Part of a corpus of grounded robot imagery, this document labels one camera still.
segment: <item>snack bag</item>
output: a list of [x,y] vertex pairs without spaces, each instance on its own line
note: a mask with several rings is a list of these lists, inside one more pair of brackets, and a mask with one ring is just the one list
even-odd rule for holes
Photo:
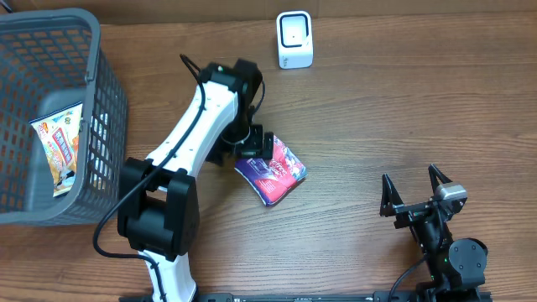
[[43,144],[56,197],[75,183],[82,103],[30,121]]
[[276,136],[270,161],[239,159],[235,163],[235,170],[252,185],[266,206],[275,205],[288,190],[307,176],[305,166]]

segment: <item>wood grain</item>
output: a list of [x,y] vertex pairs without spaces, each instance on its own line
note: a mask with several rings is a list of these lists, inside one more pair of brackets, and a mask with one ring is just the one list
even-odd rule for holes
[[[449,226],[488,245],[483,289],[496,301],[537,300],[537,13],[323,18],[313,30],[313,66],[280,70],[272,21],[102,27],[129,97],[129,156],[160,144],[190,102],[195,82],[179,53],[200,65],[243,57],[267,82],[257,120],[309,169],[267,209],[232,163],[203,167],[190,251],[201,292],[389,289],[419,251],[409,230],[378,216],[381,174],[420,202],[434,162],[469,192]],[[102,246],[132,252],[114,222]],[[98,256],[93,227],[1,226],[0,301],[147,294],[145,265]],[[425,268],[403,287],[420,280]]]
[[313,18],[418,13],[537,11],[535,0],[17,0],[16,12],[84,8],[106,24],[275,20],[305,10]]

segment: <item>robotic arm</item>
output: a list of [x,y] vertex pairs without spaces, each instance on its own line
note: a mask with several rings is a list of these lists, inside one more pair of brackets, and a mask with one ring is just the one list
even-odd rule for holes
[[[196,283],[190,276],[187,251],[200,220],[196,176],[205,161],[222,164],[224,154],[239,158],[271,159],[272,133],[252,125],[253,96],[262,82],[254,63],[238,60],[233,68],[214,63],[200,71],[205,107],[196,125],[165,164],[139,194],[118,210],[117,231],[128,238],[131,248],[159,265],[164,292],[160,293],[156,271],[146,262],[154,285],[152,297],[123,301],[190,302]],[[169,155],[187,132],[200,110],[202,93],[198,86],[185,115],[171,134],[144,160],[129,158],[120,178],[120,197],[125,196]],[[167,192],[166,202],[149,197],[146,191]]]

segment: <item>white device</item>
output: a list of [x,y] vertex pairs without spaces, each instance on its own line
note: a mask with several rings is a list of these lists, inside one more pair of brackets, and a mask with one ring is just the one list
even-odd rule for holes
[[311,16],[305,11],[281,13],[276,18],[279,67],[310,67],[313,64]]
[[[177,150],[177,156],[173,157],[164,166],[164,169],[172,172],[185,169],[188,175],[197,177],[216,139],[237,115],[238,95],[236,92],[231,92],[228,86],[213,81],[208,81],[203,84],[203,87],[206,92],[205,111],[201,114],[200,120],[192,129],[188,138]],[[152,159],[154,166],[159,165],[168,155],[169,150],[183,137],[186,129],[192,124],[200,104],[201,91],[200,87],[197,86],[196,94],[185,115],[179,120],[165,141],[148,155],[147,159]],[[166,260],[166,257],[160,254],[147,250],[138,253],[152,258],[159,264],[162,285],[168,302],[192,301],[196,293],[196,282],[190,274],[188,253],[184,256],[177,256],[174,262]],[[157,276],[154,269],[151,269],[151,263],[146,262],[146,264],[153,283],[153,301],[160,301]]]

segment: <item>black cable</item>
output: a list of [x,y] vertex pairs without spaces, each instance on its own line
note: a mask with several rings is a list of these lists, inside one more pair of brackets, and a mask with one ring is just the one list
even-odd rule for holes
[[428,258],[428,256],[424,255],[424,257],[420,261],[418,261],[413,266],[411,266],[409,269],[407,269],[406,272],[404,272],[397,279],[397,281],[395,281],[394,286],[392,286],[392,289],[389,291],[388,302],[392,302],[392,296],[394,295],[395,290],[399,287],[399,284],[401,283],[401,281],[403,281],[403,279],[405,279],[408,275],[410,275],[412,272],[414,272],[423,262],[425,262],[425,260],[427,260],[427,258]]
[[186,67],[188,68],[188,65],[194,67],[194,69],[198,70],[198,73],[201,71],[200,67],[198,67],[198,65],[196,65],[196,63],[192,62],[192,60],[187,57],[186,55],[179,55],[179,57],[181,58],[181,60],[183,61],[183,63],[185,63]]
[[259,108],[261,107],[261,103],[263,102],[263,99],[265,98],[265,80],[261,80],[261,86],[262,86],[261,100],[259,100],[258,105],[255,107],[255,109],[253,109],[253,114],[255,114],[259,110]]
[[203,113],[203,110],[205,108],[205,89],[203,88],[203,83],[201,83],[200,78],[196,74],[196,72],[192,69],[192,66],[199,70],[199,67],[196,66],[196,64],[192,63],[192,61],[186,56],[186,55],[180,55],[181,60],[183,63],[185,63],[186,68],[192,73],[194,78],[196,79],[196,82],[198,83],[198,86],[200,87],[201,92],[201,104],[200,109],[198,110],[198,113],[194,117],[194,120],[192,121],[192,124],[186,129],[185,134],[183,134],[183,137],[177,142],[177,144],[169,151],[168,155],[164,158],[164,160],[151,171],[142,181],[140,181],[137,185],[135,185],[108,213],[101,219],[97,227],[95,228],[95,232],[93,233],[93,248],[101,254],[104,257],[108,258],[120,258],[120,259],[141,259],[144,261],[147,261],[151,263],[151,268],[154,269],[155,274],[157,276],[157,285],[159,286],[159,292],[160,292],[160,299],[166,302],[166,294],[164,293],[164,286],[162,285],[162,277],[160,276],[159,271],[159,264],[154,261],[152,258],[139,255],[139,254],[121,254],[121,253],[109,253],[104,251],[99,246],[99,235],[101,234],[102,228],[107,223],[107,221],[113,216],[113,214],[119,209],[119,207],[125,203],[126,200],[128,200],[133,194],[138,193],[142,188],[145,187],[145,185],[151,181],[151,179],[169,162],[170,159],[172,159],[179,150],[181,144],[188,138],[189,134],[192,132],[196,124],[198,123],[198,120],[200,119],[201,114]]

